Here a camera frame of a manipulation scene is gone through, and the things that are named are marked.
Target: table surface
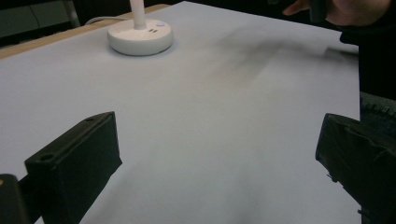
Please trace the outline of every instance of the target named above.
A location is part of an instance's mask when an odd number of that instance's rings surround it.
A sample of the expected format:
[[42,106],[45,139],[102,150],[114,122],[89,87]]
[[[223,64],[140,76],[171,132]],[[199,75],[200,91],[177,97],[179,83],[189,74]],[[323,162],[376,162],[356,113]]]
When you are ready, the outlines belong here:
[[315,160],[325,113],[359,118],[339,33],[188,2],[147,15],[170,49],[115,52],[100,28],[0,60],[0,173],[115,111],[123,165],[82,223],[360,223]]

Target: white lamp base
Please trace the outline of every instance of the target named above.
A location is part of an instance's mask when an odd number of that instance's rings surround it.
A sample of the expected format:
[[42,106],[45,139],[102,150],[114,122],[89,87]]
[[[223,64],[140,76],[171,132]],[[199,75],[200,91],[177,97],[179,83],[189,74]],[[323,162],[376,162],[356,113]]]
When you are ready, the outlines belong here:
[[160,53],[173,43],[172,28],[163,21],[146,20],[146,29],[134,29],[134,21],[121,21],[111,25],[107,39],[114,50],[135,56]]

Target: lamp stem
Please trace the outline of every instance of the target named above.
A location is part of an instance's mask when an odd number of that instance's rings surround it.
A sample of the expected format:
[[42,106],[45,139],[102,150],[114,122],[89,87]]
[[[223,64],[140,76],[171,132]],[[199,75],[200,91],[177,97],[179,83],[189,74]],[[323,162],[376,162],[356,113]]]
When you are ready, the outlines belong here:
[[143,0],[130,0],[134,17],[134,29],[144,30],[147,28],[145,19],[145,4]]

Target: dark clothing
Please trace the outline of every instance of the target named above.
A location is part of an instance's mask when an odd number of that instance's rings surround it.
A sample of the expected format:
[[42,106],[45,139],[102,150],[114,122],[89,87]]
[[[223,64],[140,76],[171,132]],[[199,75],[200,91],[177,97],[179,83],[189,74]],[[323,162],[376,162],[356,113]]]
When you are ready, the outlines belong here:
[[396,2],[375,24],[340,30],[343,43],[359,46],[361,91],[396,100]]

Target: person's hand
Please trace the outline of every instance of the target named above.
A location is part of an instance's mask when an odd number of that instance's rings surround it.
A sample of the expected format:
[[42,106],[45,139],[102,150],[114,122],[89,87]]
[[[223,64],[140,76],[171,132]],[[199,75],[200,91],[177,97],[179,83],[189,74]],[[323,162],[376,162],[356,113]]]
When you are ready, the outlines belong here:
[[[327,2],[327,17],[335,25],[366,26],[379,20],[388,10],[391,0],[322,0]],[[297,0],[283,10],[289,16],[309,9],[310,0]]]

